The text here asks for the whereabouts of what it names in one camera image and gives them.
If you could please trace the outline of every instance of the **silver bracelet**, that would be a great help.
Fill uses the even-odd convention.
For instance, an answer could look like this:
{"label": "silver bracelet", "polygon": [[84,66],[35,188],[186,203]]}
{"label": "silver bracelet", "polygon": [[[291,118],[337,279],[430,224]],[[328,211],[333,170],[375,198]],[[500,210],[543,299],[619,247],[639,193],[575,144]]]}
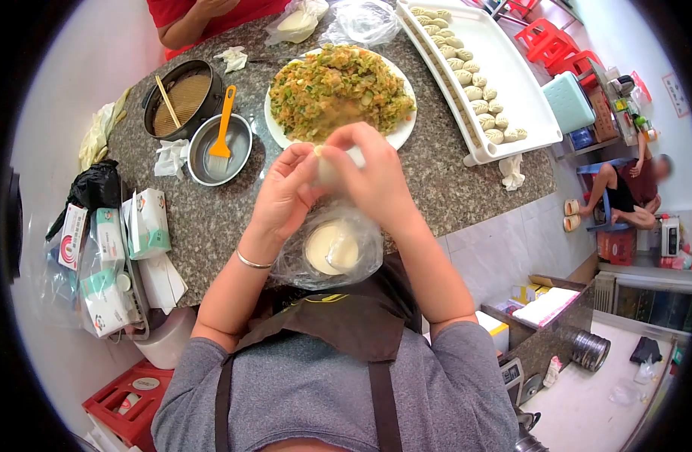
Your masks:
{"label": "silver bracelet", "polygon": [[240,250],[238,248],[235,249],[235,254],[238,255],[238,259],[240,259],[240,262],[244,263],[248,267],[253,267],[253,268],[270,268],[273,263],[269,263],[267,266],[261,266],[260,264],[256,264],[251,262],[250,260],[243,258],[243,255],[240,254]]}

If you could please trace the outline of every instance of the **gray t-shirt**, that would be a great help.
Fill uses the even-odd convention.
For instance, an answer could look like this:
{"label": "gray t-shirt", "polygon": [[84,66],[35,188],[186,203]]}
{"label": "gray t-shirt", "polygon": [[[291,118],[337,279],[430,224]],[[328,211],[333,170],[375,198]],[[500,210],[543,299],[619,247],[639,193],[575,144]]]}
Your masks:
{"label": "gray t-shirt", "polygon": [[[215,451],[215,392],[227,353],[191,339],[155,415],[159,452]],[[405,452],[513,450],[518,426],[489,333],[474,322],[433,338],[404,330],[391,365]],[[294,334],[239,353],[228,416],[232,452],[288,438],[378,451],[365,363]]]}

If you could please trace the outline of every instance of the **brown apron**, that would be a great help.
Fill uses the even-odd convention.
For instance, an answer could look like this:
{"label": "brown apron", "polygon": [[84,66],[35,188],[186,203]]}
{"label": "brown apron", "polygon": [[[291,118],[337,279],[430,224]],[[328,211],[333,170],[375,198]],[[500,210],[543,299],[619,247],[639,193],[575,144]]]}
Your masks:
{"label": "brown apron", "polygon": [[310,294],[246,334],[223,362],[215,396],[216,452],[229,450],[228,413],[234,356],[261,341],[276,340],[289,331],[317,337],[341,353],[368,363],[378,446],[383,452],[401,452],[399,420],[388,366],[396,359],[405,321],[418,333],[421,321],[402,269],[400,261],[389,265],[385,259],[370,281],[348,288],[348,292],[355,293]]}

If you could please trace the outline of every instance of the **granite countertop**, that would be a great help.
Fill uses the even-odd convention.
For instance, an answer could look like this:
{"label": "granite countertop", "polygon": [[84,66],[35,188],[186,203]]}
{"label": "granite countertop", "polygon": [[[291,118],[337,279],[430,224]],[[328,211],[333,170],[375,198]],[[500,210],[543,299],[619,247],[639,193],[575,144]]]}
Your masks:
{"label": "granite countertop", "polygon": [[[168,61],[137,83],[125,103],[127,117],[109,138],[109,158],[119,161],[120,176],[132,188],[162,190],[167,199],[167,219],[172,250],[170,259],[189,290],[178,306],[200,303],[203,295],[233,253],[251,219],[255,198],[263,175],[280,154],[281,148],[266,127],[263,101],[278,64],[247,64],[242,70],[225,74],[223,61],[213,55],[230,46],[244,46],[251,59],[260,56],[287,56],[318,47],[316,41],[325,30],[329,15],[314,34],[300,44],[279,43],[267,47],[264,27],[277,15],[243,24],[201,43]],[[406,75],[416,93],[419,113],[414,131],[399,150],[409,189],[417,207],[440,237],[472,224],[518,208],[556,190],[545,150],[523,155],[524,185],[506,192],[497,163],[467,168],[461,159],[468,149],[449,106],[421,56],[404,32],[374,51],[393,61]],[[210,63],[223,79],[224,86],[235,85],[238,92],[234,113],[251,123],[254,134],[251,157],[240,174],[222,186],[197,184],[184,168],[186,179],[155,177],[153,165],[159,142],[144,128],[140,103],[154,85],[155,74],[163,77],[189,59]],[[386,250],[393,244],[386,240]]]}

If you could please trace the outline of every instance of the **person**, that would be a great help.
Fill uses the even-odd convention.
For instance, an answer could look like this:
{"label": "person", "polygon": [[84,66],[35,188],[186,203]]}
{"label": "person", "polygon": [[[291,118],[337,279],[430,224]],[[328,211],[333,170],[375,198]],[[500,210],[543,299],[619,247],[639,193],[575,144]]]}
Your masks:
{"label": "person", "polygon": [[660,208],[658,185],[672,174],[672,160],[665,154],[653,158],[642,134],[637,136],[638,158],[617,169],[604,163],[594,177],[592,194],[582,216],[591,215],[605,188],[610,202],[612,224],[625,221],[638,229],[652,229]]}
{"label": "person", "polygon": [[[353,144],[362,171],[344,152]],[[309,294],[241,335],[269,264],[325,192],[311,186],[313,146],[291,145],[203,298],[152,423],[157,450],[513,450],[518,424],[493,340],[417,210],[395,149],[358,123],[334,131],[322,156],[393,237],[412,290],[399,288],[389,255],[363,283]]]}
{"label": "person", "polygon": [[147,0],[171,59],[194,44],[251,20],[282,12],[289,0]]}

